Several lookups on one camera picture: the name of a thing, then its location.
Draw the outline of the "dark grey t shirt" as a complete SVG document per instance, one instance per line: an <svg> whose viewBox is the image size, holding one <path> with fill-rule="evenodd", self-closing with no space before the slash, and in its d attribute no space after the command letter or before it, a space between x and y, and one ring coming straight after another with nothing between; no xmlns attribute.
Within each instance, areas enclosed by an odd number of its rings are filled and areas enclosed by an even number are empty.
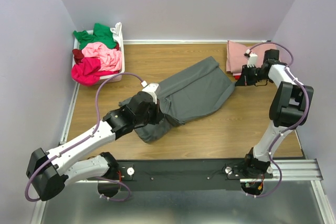
<svg viewBox="0 0 336 224"><path fill-rule="evenodd" d="M157 141L174 127L215 113L233 93L235 83L210 56L161 81L159 88L157 97L164 118L159 124L135 130L145 143Z"/></svg>

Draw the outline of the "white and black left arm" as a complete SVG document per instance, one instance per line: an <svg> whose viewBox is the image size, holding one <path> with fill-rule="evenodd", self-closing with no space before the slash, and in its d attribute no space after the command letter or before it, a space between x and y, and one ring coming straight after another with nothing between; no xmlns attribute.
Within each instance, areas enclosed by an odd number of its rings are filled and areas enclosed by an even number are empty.
<svg viewBox="0 0 336 224"><path fill-rule="evenodd" d="M133 130L148 124L158 124L163 118L158 100L159 85L151 83L134 95L129 103L108 112L90 130L64 145L44 151L32 152L26 175L29 179L25 197L28 201L33 186L37 200L48 201L57 196L67 185L90 177L104 178L117 171L117 163L109 153L103 153L92 161L81 158L97 148L113 142Z"/></svg>

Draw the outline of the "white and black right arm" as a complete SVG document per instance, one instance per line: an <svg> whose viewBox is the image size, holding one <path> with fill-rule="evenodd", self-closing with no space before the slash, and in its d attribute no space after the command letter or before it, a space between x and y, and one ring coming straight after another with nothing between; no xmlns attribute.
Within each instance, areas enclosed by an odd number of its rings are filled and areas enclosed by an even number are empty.
<svg viewBox="0 0 336 224"><path fill-rule="evenodd" d="M269 125L257 145L244 158L244 176L256 178L267 173L274 152L285 137L298 126L305 124L314 89L302 84L286 63L280 62L279 50L265 51L261 67L256 66L258 56L250 49L244 56L247 64L242 66L236 86L256 86L265 80L277 87L269 109Z"/></svg>

